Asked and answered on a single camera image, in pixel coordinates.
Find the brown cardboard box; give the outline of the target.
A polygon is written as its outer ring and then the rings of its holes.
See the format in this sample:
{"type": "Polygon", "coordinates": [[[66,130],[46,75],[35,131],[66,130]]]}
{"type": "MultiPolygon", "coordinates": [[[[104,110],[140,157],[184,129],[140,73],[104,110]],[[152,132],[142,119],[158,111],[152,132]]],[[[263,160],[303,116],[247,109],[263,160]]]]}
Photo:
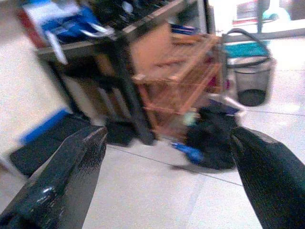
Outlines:
{"type": "Polygon", "coordinates": [[[165,22],[142,35],[130,45],[130,53],[136,84],[151,83],[168,77],[166,71],[183,62],[182,57],[174,57],[175,46],[169,23],[165,22]]]}

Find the orange wooden slat crate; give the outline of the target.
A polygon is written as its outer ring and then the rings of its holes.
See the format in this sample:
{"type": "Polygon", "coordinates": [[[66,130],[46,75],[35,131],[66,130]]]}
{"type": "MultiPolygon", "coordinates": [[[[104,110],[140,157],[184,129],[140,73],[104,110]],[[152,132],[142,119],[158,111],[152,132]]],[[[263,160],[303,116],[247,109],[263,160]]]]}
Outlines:
{"type": "Polygon", "coordinates": [[[173,38],[169,47],[132,79],[157,137],[186,139],[186,114],[222,91],[221,38],[198,34],[173,38]]]}

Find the black plastic bag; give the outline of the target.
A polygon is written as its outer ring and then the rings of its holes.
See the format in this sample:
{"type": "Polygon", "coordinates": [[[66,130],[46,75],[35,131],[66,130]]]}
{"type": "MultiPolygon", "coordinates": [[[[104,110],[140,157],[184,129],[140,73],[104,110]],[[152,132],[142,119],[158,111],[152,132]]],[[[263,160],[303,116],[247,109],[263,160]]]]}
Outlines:
{"type": "Polygon", "coordinates": [[[216,105],[199,109],[200,120],[189,128],[186,145],[198,149],[190,161],[205,168],[223,170],[235,167],[230,133],[238,127],[235,116],[216,105]]]}

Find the grey metal shelf rack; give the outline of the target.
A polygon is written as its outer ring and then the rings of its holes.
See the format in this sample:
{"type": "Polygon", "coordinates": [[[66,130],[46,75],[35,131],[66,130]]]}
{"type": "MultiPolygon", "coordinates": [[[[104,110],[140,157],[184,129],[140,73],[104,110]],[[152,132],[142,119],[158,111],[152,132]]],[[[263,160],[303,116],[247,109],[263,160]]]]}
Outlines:
{"type": "Polygon", "coordinates": [[[138,138],[145,144],[151,146],[155,140],[155,135],[150,130],[147,115],[142,108],[139,92],[132,82],[131,74],[134,72],[134,63],[130,54],[130,45],[137,38],[144,35],[157,26],[161,25],[165,19],[182,14],[188,8],[197,9],[196,15],[199,17],[199,28],[203,31],[208,28],[207,19],[208,0],[172,0],[167,5],[145,15],[136,22],[128,25],[115,33],[116,39],[102,38],[97,41],[81,41],[61,46],[63,53],[69,61],[81,59],[83,57],[94,57],[105,54],[110,61],[110,66],[114,70],[114,77],[111,80],[118,80],[121,84],[128,104],[131,106],[131,123],[137,133],[138,138]]]}

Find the teal cloth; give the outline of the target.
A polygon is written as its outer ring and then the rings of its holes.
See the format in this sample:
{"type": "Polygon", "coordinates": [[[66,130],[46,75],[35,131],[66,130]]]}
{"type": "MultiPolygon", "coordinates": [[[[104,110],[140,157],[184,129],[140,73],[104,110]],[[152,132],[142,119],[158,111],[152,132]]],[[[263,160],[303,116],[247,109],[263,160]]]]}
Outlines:
{"type": "Polygon", "coordinates": [[[229,58],[254,57],[254,56],[270,56],[267,48],[268,41],[244,42],[236,44],[223,45],[223,51],[229,58]]]}

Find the blue book stack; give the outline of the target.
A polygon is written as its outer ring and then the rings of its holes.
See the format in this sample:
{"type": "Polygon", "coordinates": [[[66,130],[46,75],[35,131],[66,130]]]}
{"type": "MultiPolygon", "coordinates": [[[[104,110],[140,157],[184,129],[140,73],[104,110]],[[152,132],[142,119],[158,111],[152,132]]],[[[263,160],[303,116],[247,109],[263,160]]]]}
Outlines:
{"type": "Polygon", "coordinates": [[[195,35],[199,29],[191,26],[182,26],[177,24],[170,24],[172,33],[184,34],[184,35],[195,35]]]}

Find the red white box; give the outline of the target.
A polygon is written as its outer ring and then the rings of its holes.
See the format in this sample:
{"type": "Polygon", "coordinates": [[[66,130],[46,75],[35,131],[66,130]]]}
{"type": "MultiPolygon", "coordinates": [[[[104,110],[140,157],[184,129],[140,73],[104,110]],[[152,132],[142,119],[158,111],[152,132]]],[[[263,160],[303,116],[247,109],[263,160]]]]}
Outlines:
{"type": "Polygon", "coordinates": [[[75,0],[19,0],[17,16],[36,48],[48,46],[42,25],[53,19],[69,17],[80,10],[75,0]]]}

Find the black mesh waste bin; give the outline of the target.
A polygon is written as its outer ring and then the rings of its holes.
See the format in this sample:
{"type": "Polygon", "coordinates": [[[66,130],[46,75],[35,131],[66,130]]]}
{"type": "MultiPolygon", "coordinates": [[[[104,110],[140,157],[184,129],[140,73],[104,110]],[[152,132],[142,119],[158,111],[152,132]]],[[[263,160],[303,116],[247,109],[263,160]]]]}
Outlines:
{"type": "Polygon", "coordinates": [[[266,102],[274,71],[274,60],[268,56],[227,59],[227,68],[235,75],[237,101],[248,107],[266,102]]]}

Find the small blue item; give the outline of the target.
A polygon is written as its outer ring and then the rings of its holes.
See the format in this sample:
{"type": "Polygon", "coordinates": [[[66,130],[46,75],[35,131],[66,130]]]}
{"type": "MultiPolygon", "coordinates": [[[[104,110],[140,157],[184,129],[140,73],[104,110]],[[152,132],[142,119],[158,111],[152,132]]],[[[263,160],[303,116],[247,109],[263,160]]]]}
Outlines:
{"type": "Polygon", "coordinates": [[[204,156],[202,152],[196,148],[192,148],[190,146],[186,146],[184,144],[177,142],[171,142],[171,146],[183,152],[187,157],[187,159],[193,164],[199,165],[204,160],[204,156]]]}

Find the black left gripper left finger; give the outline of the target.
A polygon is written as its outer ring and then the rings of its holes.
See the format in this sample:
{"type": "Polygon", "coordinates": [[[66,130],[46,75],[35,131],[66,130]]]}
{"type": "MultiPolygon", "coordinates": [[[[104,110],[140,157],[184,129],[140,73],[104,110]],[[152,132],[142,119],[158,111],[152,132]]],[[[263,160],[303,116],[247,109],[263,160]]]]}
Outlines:
{"type": "Polygon", "coordinates": [[[107,128],[67,137],[0,214],[0,229],[82,229],[106,151],[107,128]]]}

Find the black equipment pile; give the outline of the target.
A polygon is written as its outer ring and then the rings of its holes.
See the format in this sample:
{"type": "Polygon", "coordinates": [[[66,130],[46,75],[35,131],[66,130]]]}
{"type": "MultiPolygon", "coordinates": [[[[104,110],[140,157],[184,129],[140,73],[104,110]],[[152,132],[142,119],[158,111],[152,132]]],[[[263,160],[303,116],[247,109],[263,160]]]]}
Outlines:
{"type": "Polygon", "coordinates": [[[91,7],[103,26],[122,30],[174,0],[92,0],[91,7]]]}

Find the teal round object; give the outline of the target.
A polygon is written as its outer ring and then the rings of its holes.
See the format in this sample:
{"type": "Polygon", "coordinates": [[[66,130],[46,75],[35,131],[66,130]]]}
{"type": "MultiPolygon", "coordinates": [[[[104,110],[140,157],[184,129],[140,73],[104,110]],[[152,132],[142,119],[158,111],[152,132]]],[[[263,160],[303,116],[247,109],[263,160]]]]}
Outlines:
{"type": "Polygon", "coordinates": [[[271,21],[290,21],[289,13],[283,8],[267,9],[262,15],[263,22],[271,21]]]}

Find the blue white plastic bag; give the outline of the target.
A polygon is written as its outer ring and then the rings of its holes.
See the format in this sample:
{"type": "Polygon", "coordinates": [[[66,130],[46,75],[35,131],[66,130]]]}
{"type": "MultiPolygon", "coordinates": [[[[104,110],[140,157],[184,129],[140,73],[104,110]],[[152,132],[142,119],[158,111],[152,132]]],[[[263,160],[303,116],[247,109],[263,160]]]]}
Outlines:
{"type": "Polygon", "coordinates": [[[101,26],[91,9],[84,5],[76,14],[51,19],[41,27],[57,60],[65,65],[68,64],[68,61],[61,48],[63,44],[114,36],[114,29],[109,26],[101,26]]]}

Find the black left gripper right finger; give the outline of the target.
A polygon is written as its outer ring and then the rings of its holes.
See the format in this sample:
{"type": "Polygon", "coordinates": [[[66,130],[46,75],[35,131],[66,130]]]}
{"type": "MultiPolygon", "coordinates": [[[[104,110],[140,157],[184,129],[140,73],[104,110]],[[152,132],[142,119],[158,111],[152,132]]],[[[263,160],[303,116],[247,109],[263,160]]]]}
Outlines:
{"type": "Polygon", "coordinates": [[[231,151],[263,229],[305,229],[305,164],[283,143],[237,127],[231,151]]]}

